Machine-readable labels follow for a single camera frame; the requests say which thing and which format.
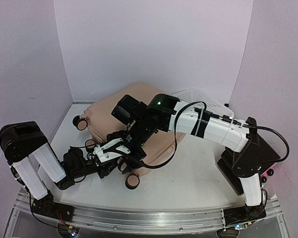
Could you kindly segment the pink hard-shell suitcase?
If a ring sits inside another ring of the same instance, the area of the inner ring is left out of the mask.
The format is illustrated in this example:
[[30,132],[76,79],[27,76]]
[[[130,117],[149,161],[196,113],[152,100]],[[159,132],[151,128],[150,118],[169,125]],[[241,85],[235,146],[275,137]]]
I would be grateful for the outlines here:
[[[183,133],[164,132],[155,126],[155,119],[147,118],[144,111],[154,96],[162,91],[150,84],[135,83],[98,102],[91,104],[82,115],[73,119],[73,125],[80,131],[88,129],[92,138],[85,142],[87,152],[95,158],[100,178],[109,175],[114,168],[127,174],[125,185],[135,189],[140,176],[150,166],[166,162],[174,153],[176,144],[184,138]],[[94,153],[97,147],[108,142],[122,140],[127,156],[117,155],[106,163]]]

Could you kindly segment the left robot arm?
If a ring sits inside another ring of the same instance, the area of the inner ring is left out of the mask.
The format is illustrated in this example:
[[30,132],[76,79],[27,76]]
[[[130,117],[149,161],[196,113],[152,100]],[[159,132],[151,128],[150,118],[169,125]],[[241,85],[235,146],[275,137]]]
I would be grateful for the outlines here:
[[60,190],[84,181],[91,174],[104,178],[117,167],[118,161],[115,158],[102,164],[92,153],[85,158],[81,147],[70,147],[60,161],[35,121],[3,126],[0,129],[0,147],[15,179],[38,200],[38,209],[47,217],[57,212],[57,206],[47,198],[49,190],[34,168],[31,158],[35,158]]

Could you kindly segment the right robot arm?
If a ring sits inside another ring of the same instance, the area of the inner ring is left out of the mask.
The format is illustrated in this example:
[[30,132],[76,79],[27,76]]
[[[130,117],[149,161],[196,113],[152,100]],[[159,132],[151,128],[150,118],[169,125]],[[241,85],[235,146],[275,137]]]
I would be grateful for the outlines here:
[[232,173],[239,178],[245,195],[245,205],[240,215],[250,220],[258,214],[263,201],[259,169],[264,162],[260,161],[260,141],[258,130],[265,130],[279,137],[286,147],[286,154],[281,159],[270,159],[267,163],[284,161],[290,153],[286,139],[274,129],[258,126],[254,118],[237,120],[229,116],[219,116],[207,111],[207,107],[197,108],[197,102],[186,103],[179,98],[157,94],[149,105],[139,102],[130,95],[125,95],[115,106],[112,116],[130,128],[123,136],[124,146],[130,154],[121,155],[134,164],[148,169],[159,169],[159,165],[148,165],[136,158],[145,142],[153,133],[165,132],[190,134],[195,137],[218,143],[233,152]]

